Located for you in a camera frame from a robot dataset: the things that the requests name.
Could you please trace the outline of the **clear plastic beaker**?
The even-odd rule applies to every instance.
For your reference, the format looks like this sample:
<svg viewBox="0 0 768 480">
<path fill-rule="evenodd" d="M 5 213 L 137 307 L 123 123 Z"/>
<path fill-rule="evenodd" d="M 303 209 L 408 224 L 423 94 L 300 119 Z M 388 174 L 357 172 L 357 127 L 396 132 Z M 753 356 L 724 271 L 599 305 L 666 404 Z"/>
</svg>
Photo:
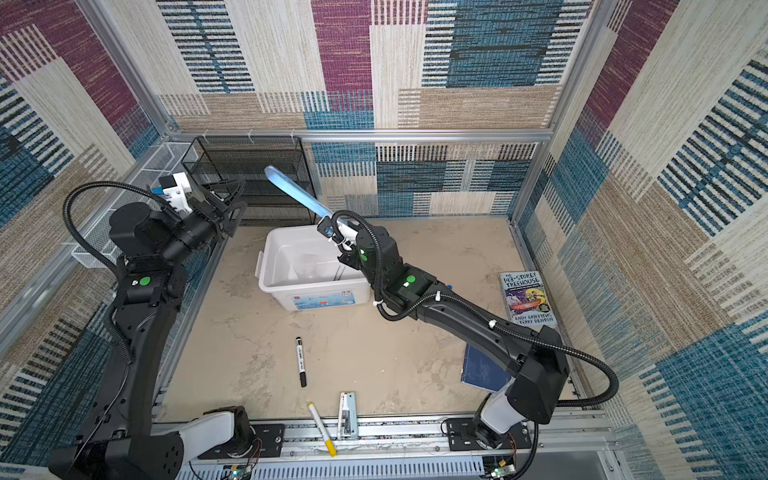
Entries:
<svg viewBox="0 0 768 480">
<path fill-rule="evenodd" d="M 327 258 L 323 255 L 301 254 L 296 257 L 293 269 L 298 279 L 322 280 L 327 275 Z"/>
</svg>

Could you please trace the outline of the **blue plastic bin lid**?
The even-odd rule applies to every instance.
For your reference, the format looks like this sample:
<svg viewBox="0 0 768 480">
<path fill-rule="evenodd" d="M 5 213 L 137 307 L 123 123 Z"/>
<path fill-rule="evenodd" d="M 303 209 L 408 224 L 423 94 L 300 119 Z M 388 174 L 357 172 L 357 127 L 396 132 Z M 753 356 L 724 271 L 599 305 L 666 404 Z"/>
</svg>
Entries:
<svg viewBox="0 0 768 480">
<path fill-rule="evenodd" d="M 327 206 L 322 204 L 308 191 L 299 186 L 295 181 L 293 181 L 276 167 L 267 166 L 265 168 L 265 174 L 267 179 L 274 186 L 309 209 L 312 213 L 315 213 L 319 217 L 320 221 L 324 216 L 329 216 L 331 218 L 333 217 L 333 212 Z"/>
</svg>

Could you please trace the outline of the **white plastic storage bin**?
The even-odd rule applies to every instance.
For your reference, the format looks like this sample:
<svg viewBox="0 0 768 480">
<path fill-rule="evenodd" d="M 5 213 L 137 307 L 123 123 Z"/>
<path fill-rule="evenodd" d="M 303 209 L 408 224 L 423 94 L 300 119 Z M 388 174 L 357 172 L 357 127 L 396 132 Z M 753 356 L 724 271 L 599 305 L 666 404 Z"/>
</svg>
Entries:
<svg viewBox="0 0 768 480">
<path fill-rule="evenodd" d="M 277 228 L 259 252 L 259 288 L 287 311 L 363 305 L 371 287 L 363 273 L 338 260 L 336 245 L 312 225 Z"/>
</svg>

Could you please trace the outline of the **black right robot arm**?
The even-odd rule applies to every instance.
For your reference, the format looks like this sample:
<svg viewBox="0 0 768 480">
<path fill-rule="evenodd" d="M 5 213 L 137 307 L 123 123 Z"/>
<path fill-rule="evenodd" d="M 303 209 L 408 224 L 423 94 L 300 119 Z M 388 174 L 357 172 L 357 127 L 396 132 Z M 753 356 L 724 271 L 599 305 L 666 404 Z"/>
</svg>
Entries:
<svg viewBox="0 0 768 480">
<path fill-rule="evenodd" d="M 455 294 L 434 275 L 403 261 L 387 230 L 348 212 L 326 228 L 342 264 L 362 272 L 373 289 L 379 314 L 388 321 L 406 318 L 436 326 L 489 357 L 509 380 L 490 394 L 475 413 L 475 437 L 497 447 L 516 423 L 551 422 L 570 374 L 559 333 L 531 329 L 498 317 Z"/>
</svg>

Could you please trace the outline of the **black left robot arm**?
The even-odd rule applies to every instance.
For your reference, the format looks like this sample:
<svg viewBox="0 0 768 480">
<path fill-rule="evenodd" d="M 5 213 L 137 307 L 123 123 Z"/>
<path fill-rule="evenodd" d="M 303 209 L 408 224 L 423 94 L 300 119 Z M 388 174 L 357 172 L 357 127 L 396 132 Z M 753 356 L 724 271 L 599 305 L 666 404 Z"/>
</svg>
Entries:
<svg viewBox="0 0 768 480">
<path fill-rule="evenodd" d="M 163 351 L 189 278 L 184 262 L 233 236 L 247 206 L 242 180 L 199 185 L 175 174 L 160 185 L 156 194 L 123 182 L 88 182 L 63 202 L 65 227 L 117 285 L 102 319 L 112 348 L 97 394 L 72 443 L 50 456 L 48 469 L 60 479 L 173 479 L 206 452 L 250 455 L 254 449 L 255 433 L 241 406 L 214 409 L 165 434 L 152 432 Z M 72 219 L 75 201 L 102 188 L 142 198 L 110 216 L 110 239 L 121 251 L 116 260 L 91 245 Z"/>
</svg>

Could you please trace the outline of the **black marker pen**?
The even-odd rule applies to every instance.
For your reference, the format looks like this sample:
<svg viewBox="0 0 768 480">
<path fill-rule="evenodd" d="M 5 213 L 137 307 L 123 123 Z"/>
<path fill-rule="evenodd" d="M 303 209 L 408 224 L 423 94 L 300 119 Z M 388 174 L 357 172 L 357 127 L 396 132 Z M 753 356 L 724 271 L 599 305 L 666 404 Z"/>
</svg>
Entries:
<svg viewBox="0 0 768 480">
<path fill-rule="evenodd" d="M 307 382 L 307 374 L 306 374 L 303 340 L 301 337 L 297 337 L 295 339 L 295 348 L 296 348 L 296 355 L 297 355 L 297 366 L 298 366 L 300 385 L 302 388 L 306 388 L 308 382 Z"/>
</svg>

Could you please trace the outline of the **dark blue book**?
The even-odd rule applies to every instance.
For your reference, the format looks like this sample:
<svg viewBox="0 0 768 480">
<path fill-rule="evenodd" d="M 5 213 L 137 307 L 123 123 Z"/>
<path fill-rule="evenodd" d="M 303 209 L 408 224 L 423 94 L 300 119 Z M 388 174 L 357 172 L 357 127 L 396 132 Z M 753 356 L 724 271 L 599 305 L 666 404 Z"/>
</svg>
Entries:
<svg viewBox="0 0 768 480">
<path fill-rule="evenodd" d="M 489 392 L 501 389 L 511 375 L 478 349 L 467 344 L 461 373 L 461 382 Z"/>
</svg>

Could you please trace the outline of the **colourful treehouse book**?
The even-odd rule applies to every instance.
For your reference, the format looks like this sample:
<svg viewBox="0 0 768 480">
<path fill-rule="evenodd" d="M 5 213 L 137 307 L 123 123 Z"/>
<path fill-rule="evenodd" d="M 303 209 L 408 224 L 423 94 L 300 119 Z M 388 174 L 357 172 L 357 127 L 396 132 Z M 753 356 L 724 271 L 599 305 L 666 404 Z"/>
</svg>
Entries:
<svg viewBox="0 0 768 480">
<path fill-rule="evenodd" d="M 520 326 L 555 329 L 557 319 L 538 271 L 503 272 L 499 276 L 508 319 Z"/>
</svg>

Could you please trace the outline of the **white yellow marker pen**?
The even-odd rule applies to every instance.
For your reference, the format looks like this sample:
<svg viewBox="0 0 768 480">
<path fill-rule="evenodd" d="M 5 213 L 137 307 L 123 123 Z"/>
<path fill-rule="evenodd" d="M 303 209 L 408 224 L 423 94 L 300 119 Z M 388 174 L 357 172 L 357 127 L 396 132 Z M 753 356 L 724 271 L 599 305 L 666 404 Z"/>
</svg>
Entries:
<svg viewBox="0 0 768 480">
<path fill-rule="evenodd" d="M 329 452 L 329 455 L 331 457 L 335 457 L 337 455 L 337 450 L 335 447 L 335 444 L 333 442 L 333 439 L 330 436 L 329 430 L 327 429 L 322 417 L 319 414 L 319 411 L 317 410 L 315 404 L 313 402 L 309 402 L 307 404 L 308 411 L 315 422 L 315 425 L 320 432 L 320 435 L 322 437 L 322 440 L 324 442 L 324 445 Z"/>
</svg>

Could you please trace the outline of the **metal clamp bracket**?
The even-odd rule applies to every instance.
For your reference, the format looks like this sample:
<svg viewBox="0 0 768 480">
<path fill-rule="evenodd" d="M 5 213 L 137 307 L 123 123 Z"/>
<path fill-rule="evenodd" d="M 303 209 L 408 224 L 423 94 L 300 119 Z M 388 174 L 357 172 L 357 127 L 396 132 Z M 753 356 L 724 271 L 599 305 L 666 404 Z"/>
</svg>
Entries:
<svg viewBox="0 0 768 480">
<path fill-rule="evenodd" d="M 358 439 L 359 425 L 354 392 L 341 392 L 337 419 L 337 439 Z"/>
</svg>

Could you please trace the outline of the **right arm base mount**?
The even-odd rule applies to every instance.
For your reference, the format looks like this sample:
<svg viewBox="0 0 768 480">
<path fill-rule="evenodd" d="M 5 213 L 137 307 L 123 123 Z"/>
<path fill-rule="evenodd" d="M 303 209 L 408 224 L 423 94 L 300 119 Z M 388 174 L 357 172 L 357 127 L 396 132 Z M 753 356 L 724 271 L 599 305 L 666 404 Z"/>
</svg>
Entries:
<svg viewBox="0 0 768 480">
<path fill-rule="evenodd" d="M 514 424 L 505 434 L 499 434 L 474 417 L 451 417 L 440 426 L 451 451 L 519 450 L 533 445 L 533 428 L 526 422 Z"/>
</svg>

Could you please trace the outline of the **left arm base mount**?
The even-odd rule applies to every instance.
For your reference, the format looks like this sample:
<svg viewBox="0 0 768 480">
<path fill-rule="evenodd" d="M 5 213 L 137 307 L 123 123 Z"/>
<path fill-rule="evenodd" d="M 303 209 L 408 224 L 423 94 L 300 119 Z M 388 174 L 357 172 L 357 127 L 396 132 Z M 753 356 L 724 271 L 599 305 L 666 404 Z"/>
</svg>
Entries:
<svg viewBox="0 0 768 480">
<path fill-rule="evenodd" d="M 277 458 L 282 453 L 286 425 L 284 423 L 254 424 L 243 406 L 227 406 L 208 410 L 205 415 L 226 413 L 232 416 L 232 435 L 198 456 L 200 460 Z"/>
</svg>

